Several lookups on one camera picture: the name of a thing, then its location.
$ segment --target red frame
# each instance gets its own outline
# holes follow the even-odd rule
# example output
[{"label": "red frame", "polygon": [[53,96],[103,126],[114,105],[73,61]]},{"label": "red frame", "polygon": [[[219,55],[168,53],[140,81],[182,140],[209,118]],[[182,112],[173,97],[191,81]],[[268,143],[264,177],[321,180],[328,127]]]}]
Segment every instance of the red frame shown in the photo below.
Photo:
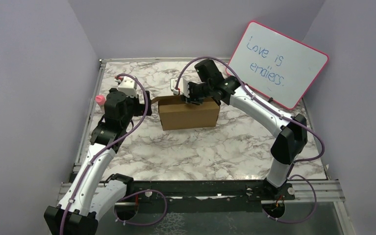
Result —
[{"label": "red frame", "polygon": [[[257,21],[250,21],[249,24],[247,25],[247,28],[249,28],[249,26],[250,26],[251,23],[259,24],[259,25],[261,25],[261,26],[263,26],[263,27],[265,27],[265,28],[268,28],[268,29],[271,30],[271,31],[274,31],[274,32],[276,32],[276,33],[278,33],[278,34],[280,34],[280,35],[283,35],[283,36],[285,36],[285,37],[288,38],[288,39],[291,39],[291,40],[293,40],[293,41],[295,41],[295,42],[297,42],[297,43],[300,43],[300,44],[302,44],[302,45],[304,45],[304,46],[306,46],[306,47],[308,47],[308,48],[310,48],[310,49],[312,49],[312,50],[315,50],[315,51],[317,51],[317,52],[319,52],[319,53],[321,53],[321,54],[323,54],[323,55],[326,56],[326,62],[325,62],[325,64],[322,66],[321,70],[319,70],[319,73],[315,76],[315,78],[314,78],[314,79],[312,80],[312,82],[309,84],[309,86],[307,87],[306,91],[303,92],[302,96],[299,98],[299,100],[297,101],[297,103],[295,104],[295,106],[294,106],[293,108],[288,108],[288,107],[286,107],[286,106],[284,106],[284,105],[278,103],[277,101],[273,100],[274,102],[276,102],[276,103],[277,103],[278,105],[280,105],[281,107],[283,107],[283,108],[285,108],[285,109],[288,109],[288,110],[293,110],[294,108],[296,108],[296,106],[298,105],[298,103],[299,103],[299,101],[302,99],[302,97],[306,94],[306,92],[307,92],[307,90],[309,89],[309,87],[312,86],[313,82],[314,82],[315,79],[319,76],[319,74],[321,73],[321,71],[325,68],[325,65],[326,65],[326,64],[328,63],[328,61],[329,61],[329,56],[328,56],[326,53],[324,53],[324,52],[322,52],[322,51],[320,51],[320,50],[318,50],[318,49],[316,49],[316,48],[313,48],[313,47],[311,47],[311,46],[309,46],[309,45],[306,45],[306,44],[304,44],[304,43],[302,43],[302,42],[299,42],[299,41],[297,41],[297,40],[295,40],[295,39],[293,39],[293,38],[291,38],[291,37],[289,37],[289,36],[287,36],[287,35],[285,35],[285,34],[280,33],[279,31],[276,31],[276,30],[274,30],[274,29],[272,29],[272,28],[270,28],[270,27],[268,27],[268,26],[265,26],[265,25],[263,25],[263,24],[261,24],[261,23],[259,23],[259,22],[257,22]],[[238,45],[237,45],[237,47],[235,48],[234,53],[233,53],[232,56],[231,56],[231,59],[232,59],[232,57],[234,56],[235,52],[237,51],[237,48],[238,48],[238,46],[240,45],[240,42],[241,42],[242,39],[244,38],[244,34],[246,33],[246,31],[247,31],[247,29],[244,30],[243,36],[241,36],[241,39],[240,39],[240,41],[238,42]],[[251,87],[251,86],[250,86],[250,88],[251,88],[252,90],[254,90],[254,91],[256,91],[256,92],[258,92],[258,93],[264,95],[265,97],[269,98],[267,95],[263,94],[262,92],[260,92],[260,91],[257,90],[256,88]]]}]

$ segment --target wall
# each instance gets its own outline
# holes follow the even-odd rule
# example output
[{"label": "wall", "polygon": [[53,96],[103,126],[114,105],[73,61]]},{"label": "wall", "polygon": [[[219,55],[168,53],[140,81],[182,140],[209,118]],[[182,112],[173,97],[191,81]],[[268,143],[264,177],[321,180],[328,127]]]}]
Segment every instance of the wall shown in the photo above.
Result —
[{"label": "wall", "polygon": [[376,1],[326,0],[304,42],[330,55],[305,101],[357,234],[376,234]]},{"label": "wall", "polygon": [[325,0],[69,0],[100,58],[229,57],[251,20],[302,40]]},{"label": "wall", "polygon": [[0,234],[48,234],[98,67],[66,0],[0,0]]}]

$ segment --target pink bottle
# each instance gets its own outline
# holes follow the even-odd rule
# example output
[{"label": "pink bottle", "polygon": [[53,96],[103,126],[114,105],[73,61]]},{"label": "pink bottle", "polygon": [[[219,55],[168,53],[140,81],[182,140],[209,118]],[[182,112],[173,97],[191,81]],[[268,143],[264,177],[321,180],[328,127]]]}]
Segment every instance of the pink bottle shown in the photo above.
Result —
[{"label": "pink bottle", "polygon": [[104,103],[105,103],[105,97],[101,94],[96,96],[96,103],[100,107],[101,111],[104,113]]}]

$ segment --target marble surface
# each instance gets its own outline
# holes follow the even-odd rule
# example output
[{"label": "marble surface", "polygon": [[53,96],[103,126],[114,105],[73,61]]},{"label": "marble surface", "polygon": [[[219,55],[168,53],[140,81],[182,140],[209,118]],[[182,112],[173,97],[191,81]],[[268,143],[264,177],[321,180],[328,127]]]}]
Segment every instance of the marble surface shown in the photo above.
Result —
[{"label": "marble surface", "polygon": [[[186,64],[164,61],[107,63],[100,94],[107,95],[111,87],[117,86],[114,76],[125,72],[136,76],[150,91],[152,98],[171,95],[169,80],[176,78]],[[222,65],[218,66],[220,71],[225,71]],[[184,77],[199,81],[194,65],[188,68]],[[269,172],[273,160],[270,148],[274,138],[242,111],[222,104],[215,128],[163,131],[157,105],[153,105],[152,109],[153,115],[146,117],[123,142],[103,179],[112,173],[129,175],[135,180],[264,179]],[[305,113],[302,102],[292,113]],[[91,131],[101,116],[97,106]],[[139,119],[135,117],[133,120],[136,123]],[[308,144],[299,158],[317,154],[314,139],[309,134]],[[293,173],[309,179],[326,178],[320,160],[298,163]]]}]

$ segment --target cardboard box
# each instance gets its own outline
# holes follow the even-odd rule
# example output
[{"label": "cardboard box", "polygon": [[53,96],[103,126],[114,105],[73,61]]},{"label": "cardboard box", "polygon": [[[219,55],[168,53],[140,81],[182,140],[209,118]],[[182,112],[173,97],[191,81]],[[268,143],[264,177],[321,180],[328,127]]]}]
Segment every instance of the cardboard box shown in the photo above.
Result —
[{"label": "cardboard box", "polygon": [[202,105],[185,104],[179,95],[156,97],[151,103],[156,102],[164,131],[217,125],[220,107],[211,98],[205,99]]}]

